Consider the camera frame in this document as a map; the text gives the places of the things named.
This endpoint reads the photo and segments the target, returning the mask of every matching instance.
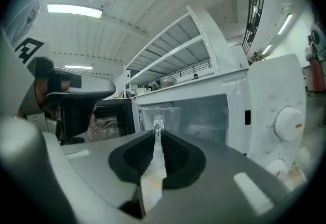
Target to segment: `ceiling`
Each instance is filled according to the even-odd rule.
[[[101,19],[50,14],[48,3],[79,4],[103,9]],[[204,7],[229,45],[242,43],[248,0],[44,0],[30,36],[46,41],[57,66],[92,65],[92,73],[116,79],[154,36],[186,12]]]

